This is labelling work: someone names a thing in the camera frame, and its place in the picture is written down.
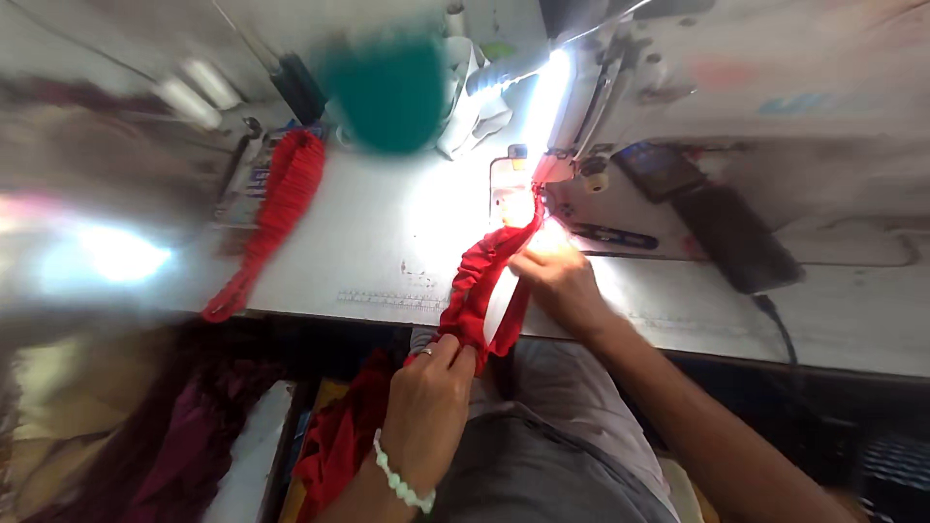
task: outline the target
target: black power cord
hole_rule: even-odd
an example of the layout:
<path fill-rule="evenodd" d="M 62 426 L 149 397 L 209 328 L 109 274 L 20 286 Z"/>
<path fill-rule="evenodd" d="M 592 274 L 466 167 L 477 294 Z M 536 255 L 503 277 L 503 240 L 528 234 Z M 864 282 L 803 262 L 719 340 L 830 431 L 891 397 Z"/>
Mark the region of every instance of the black power cord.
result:
<path fill-rule="evenodd" d="M 772 299 L 765 294 L 753 294 L 750 296 L 752 302 L 755 303 L 755 306 L 763 312 L 769 319 L 775 323 L 775 326 L 778 327 L 778 332 L 781 334 L 781 340 L 785 343 L 785 349 L 788 351 L 788 375 L 791 381 L 791 394 L 794 398 L 795 403 L 801 406 L 806 406 L 806 401 L 804 401 L 804 376 L 801 374 L 800 365 L 798 365 L 798 353 L 794 349 L 794 342 L 791 341 L 791 335 L 788 333 L 788 329 L 785 328 L 785 324 L 781 321 L 781 316 L 778 315 L 778 308 L 775 306 L 775 302 L 772 302 Z"/>
<path fill-rule="evenodd" d="M 101 58 L 109 60 L 110 62 L 126 69 L 127 71 L 130 71 L 134 74 L 141 76 L 142 78 L 145 78 L 146 80 L 152 82 L 153 84 L 158 83 L 149 74 L 143 73 L 142 71 L 140 71 L 139 69 L 136 69 L 135 67 L 129 65 L 128 63 L 125 63 L 124 61 L 121 61 L 117 58 L 114 58 L 108 55 L 107 53 L 97 49 L 96 47 L 93 47 L 90 44 L 87 44 L 85 42 L 82 42 L 81 40 L 78 40 L 77 38 L 74 38 L 73 36 L 53 27 L 51 24 L 43 20 L 42 17 L 33 13 L 31 10 L 27 9 L 26 7 L 23 7 L 20 4 L 14 2 L 13 0 L 7 0 L 7 3 L 13 6 L 14 8 L 16 8 L 20 12 L 20 14 L 22 14 L 22 16 L 29 19 L 32 23 L 41 27 L 42 29 L 45 29 L 49 33 L 56 35 L 58 38 L 61 38 L 62 40 L 67 40 L 68 42 L 71 42 L 72 44 L 84 50 L 90 51 Z"/>

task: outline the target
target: red fabric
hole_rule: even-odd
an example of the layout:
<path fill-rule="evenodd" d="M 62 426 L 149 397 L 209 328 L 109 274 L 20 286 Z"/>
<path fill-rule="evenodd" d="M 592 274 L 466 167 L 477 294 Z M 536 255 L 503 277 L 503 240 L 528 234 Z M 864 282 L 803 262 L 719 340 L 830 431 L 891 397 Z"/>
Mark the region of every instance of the red fabric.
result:
<path fill-rule="evenodd" d="M 453 334 L 460 344 L 471 345 L 477 350 L 475 376 L 480 376 L 485 369 L 488 355 L 506 355 L 520 337 L 526 307 L 529 305 L 529 286 L 523 279 L 517 283 L 507 311 L 490 343 L 485 343 L 485 315 L 491 293 L 507 261 L 533 237 L 542 224 L 544 209 L 537 188 L 534 188 L 534 196 L 536 213 L 526 227 L 501 227 L 465 251 L 458 274 L 452 280 L 449 306 L 439 316 L 437 339 L 444 334 Z"/>
<path fill-rule="evenodd" d="M 313 414 L 306 435 L 307 457 L 293 473 L 307 490 L 298 522 L 313 520 L 355 477 L 371 451 L 375 430 L 384 424 L 392 375 L 391 361 L 375 349 L 349 392 Z"/>
<path fill-rule="evenodd" d="M 261 269 L 310 206 L 325 160 L 323 142 L 306 129 L 288 132 L 274 148 L 265 201 L 255 219 L 259 228 L 246 243 L 239 272 L 200 313 L 206 321 L 224 321 L 246 308 Z"/>

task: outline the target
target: white fabric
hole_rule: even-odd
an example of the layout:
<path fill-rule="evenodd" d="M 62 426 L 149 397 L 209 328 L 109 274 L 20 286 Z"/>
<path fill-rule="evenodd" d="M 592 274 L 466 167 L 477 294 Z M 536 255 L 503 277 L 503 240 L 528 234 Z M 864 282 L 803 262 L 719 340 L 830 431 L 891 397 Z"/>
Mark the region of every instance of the white fabric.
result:
<path fill-rule="evenodd" d="M 465 80 L 469 74 L 490 63 L 472 40 L 463 36 L 446 38 L 445 52 L 452 70 L 450 91 L 453 103 L 445 130 L 436 141 L 436 149 L 455 160 L 473 149 L 485 136 L 509 124 L 513 111 L 504 103 L 499 92 L 478 92 L 474 96 L 466 92 Z"/>

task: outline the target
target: sewing machine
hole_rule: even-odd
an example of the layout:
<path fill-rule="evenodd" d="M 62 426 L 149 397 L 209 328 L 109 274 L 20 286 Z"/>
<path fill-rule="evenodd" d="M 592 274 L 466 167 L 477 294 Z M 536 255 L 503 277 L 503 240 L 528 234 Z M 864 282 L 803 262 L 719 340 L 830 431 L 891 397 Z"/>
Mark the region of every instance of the sewing machine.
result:
<path fill-rule="evenodd" d="M 632 144 L 667 146 L 739 192 L 798 262 L 919 263 L 930 32 L 918 4 L 540 0 L 568 79 L 534 181 L 563 221 L 658 239 L 575 238 L 589 253 L 701 259 L 670 206 L 618 164 Z M 526 52 L 497 75 L 512 82 L 539 61 Z"/>

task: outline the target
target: fabric pile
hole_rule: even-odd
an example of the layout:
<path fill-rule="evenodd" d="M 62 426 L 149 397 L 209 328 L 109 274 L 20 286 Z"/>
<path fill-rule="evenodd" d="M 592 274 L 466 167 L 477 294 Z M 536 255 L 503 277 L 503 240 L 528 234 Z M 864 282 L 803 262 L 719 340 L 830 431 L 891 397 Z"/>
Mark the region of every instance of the fabric pile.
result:
<path fill-rule="evenodd" d="M 312 521 L 355 477 L 388 411 L 393 367 L 381 349 L 368 357 L 349 392 L 313 415 L 306 457 L 294 467 L 307 490 L 298 521 Z"/>
<path fill-rule="evenodd" d="M 100 450 L 77 495 L 26 521 L 199 521 L 247 413 L 281 374 L 227 356 L 178 356 Z"/>

